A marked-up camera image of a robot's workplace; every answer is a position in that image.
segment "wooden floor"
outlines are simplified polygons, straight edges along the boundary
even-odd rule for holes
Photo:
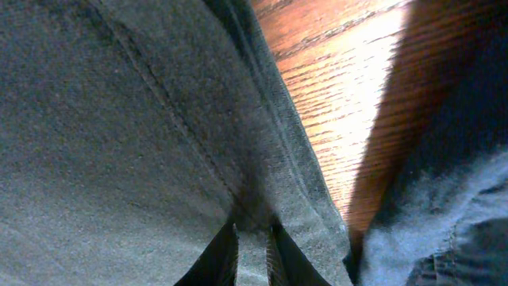
[[[506,1],[252,0],[358,245],[429,116]]]

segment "seam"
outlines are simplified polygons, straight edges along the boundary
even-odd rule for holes
[[[236,5],[232,4],[231,1],[227,1],[227,2],[229,4],[229,6],[231,7],[230,9],[232,10],[233,21],[235,22],[237,27],[241,27],[242,26],[241,21],[238,19],[237,12],[234,9],[236,7]],[[279,114],[276,111],[275,104],[267,96],[268,94],[286,96],[287,91],[285,91],[286,87],[285,87],[285,84],[284,84],[282,78],[280,78],[280,75],[277,75],[278,78],[274,79],[274,81],[275,81],[274,83],[269,83],[270,87],[267,87],[266,84],[263,84],[266,82],[266,80],[261,75],[265,74],[267,72],[266,71],[267,69],[261,67],[261,64],[259,63],[259,61],[256,58],[255,53],[253,52],[252,49],[259,48],[261,52],[263,52],[267,55],[270,55],[270,52],[269,52],[269,50],[267,50],[267,44],[266,44],[266,41],[263,37],[263,32],[260,30],[260,27],[259,27],[258,23],[256,22],[256,16],[252,15],[252,19],[253,19],[254,23],[252,23],[250,32],[253,35],[252,37],[260,37],[260,41],[262,42],[262,44],[260,44],[260,46],[253,47],[251,45],[250,41],[245,36],[245,34],[242,33],[242,31],[239,32],[240,39],[243,42],[245,50],[246,50],[245,55],[247,56],[248,62],[251,64],[249,67],[251,67],[251,69],[252,69],[252,78],[255,80],[255,84],[258,88],[260,97],[267,103],[266,104],[267,112],[270,114],[271,121],[274,123],[274,126],[276,126],[276,129],[278,131],[276,133],[278,135],[277,137],[278,137],[279,141],[282,143],[281,145],[283,147],[284,154],[286,155],[284,157],[284,161],[286,162],[286,164],[289,167],[291,177],[293,178],[296,185],[298,186],[300,195],[310,203],[310,207],[312,208],[314,213],[317,215],[317,219],[319,220],[319,222],[322,223],[323,226],[328,231],[329,236],[334,237],[337,234],[332,232],[332,230],[329,227],[329,224],[327,222],[325,222],[324,218],[321,216],[321,212],[317,209],[316,204],[313,202],[312,199],[310,199],[310,190],[307,187],[307,185],[305,184],[305,179],[303,178],[302,172],[301,172],[300,168],[298,168],[298,166],[297,166],[296,159],[294,158],[294,154],[291,152],[291,147],[290,147],[290,144],[288,143],[289,141],[287,140],[286,132],[284,131],[284,128],[282,128],[282,122],[280,120]],[[277,71],[277,73],[279,74],[279,70],[277,69],[277,67],[275,66],[274,68]],[[310,144],[306,143],[306,147],[307,146],[310,148],[311,152],[314,152],[312,150],[312,146],[310,146]],[[333,211],[335,211],[337,213],[337,215],[340,218],[342,218],[340,212],[333,206],[333,201],[331,200],[328,189],[325,190],[325,193],[328,196],[328,199],[327,199],[328,202],[326,202],[326,203],[329,204],[329,206],[333,209]]]
[[[240,205],[238,203],[240,200],[234,195],[233,189],[226,182],[224,176],[219,171],[217,164],[215,164],[212,156],[207,151],[204,144],[200,142],[195,132],[188,126],[181,114],[176,112],[177,109],[170,100],[171,96],[164,88],[163,84],[157,80],[148,63],[143,61],[141,51],[136,47],[134,40],[128,35],[128,33],[125,32],[125,30],[128,29],[121,23],[117,23],[116,21],[112,20],[109,15],[105,14],[107,13],[107,8],[104,6],[101,0],[97,0],[97,4],[95,5],[91,3],[92,1],[93,0],[90,1],[90,4],[97,10],[99,15],[101,15],[102,20],[106,23],[114,37],[120,43],[120,46],[127,53],[127,56],[129,57],[137,73],[147,84],[150,91],[155,95],[156,99],[160,102],[160,105],[167,111],[170,121],[174,122],[176,129],[185,137],[193,151],[198,154],[202,160],[202,163],[210,172],[210,175],[218,179],[222,186],[226,187],[228,195],[232,201],[235,202],[236,205]],[[222,204],[223,207],[227,205],[225,202],[220,202],[220,204]]]

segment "stitching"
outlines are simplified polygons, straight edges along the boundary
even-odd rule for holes
[[[125,30],[127,30],[127,28],[124,27],[121,23],[113,21],[109,17],[109,15],[101,13],[102,11],[107,11],[101,0],[97,0],[97,3],[99,6],[103,7],[102,10],[98,9],[98,7],[92,4],[91,1],[90,4],[102,16],[103,21],[110,28],[115,38],[120,42],[121,47],[125,50],[125,52],[129,56],[131,63],[133,64],[137,72],[140,74],[143,81],[148,85],[150,91],[159,100],[161,106],[166,107],[171,122],[175,123],[177,130],[188,140],[189,145],[201,157],[203,163],[206,165],[206,167],[208,167],[207,169],[211,171],[212,173],[211,175],[216,177],[221,182],[221,184],[224,187],[226,187],[228,195],[232,199],[232,201],[235,202],[237,206],[240,206],[243,209],[243,206],[240,204],[240,200],[234,195],[233,189],[226,182],[224,176],[219,171],[218,166],[215,164],[214,160],[212,159],[212,156],[207,151],[204,144],[201,143],[200,140],[198,140],[198,137],[196,136],[195,132],[188,126],[188,124],[186,124],[182,115],[176,112],[177,109],[170,100],[171,96],[164,88],[163,84],[161,84],[157,80],[152,70],[150,69],[149,65],[142,60],[143,56],[140,50],[136,47],[134,40],[128,35],[128,33],[124,32]],[[241,174],[241,182],[244,182],[243,173],[242,172],[239,173]]]

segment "dark gray fabric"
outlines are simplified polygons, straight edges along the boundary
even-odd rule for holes
[[[508,284],[508,29],[479,56],[387,193],[360,285]]]
[[[0,11],[0,284],[174,284],[231,216],[239,257],[266,251],[253,238],[276,217],[350,284],[344,223],[248,3]]]

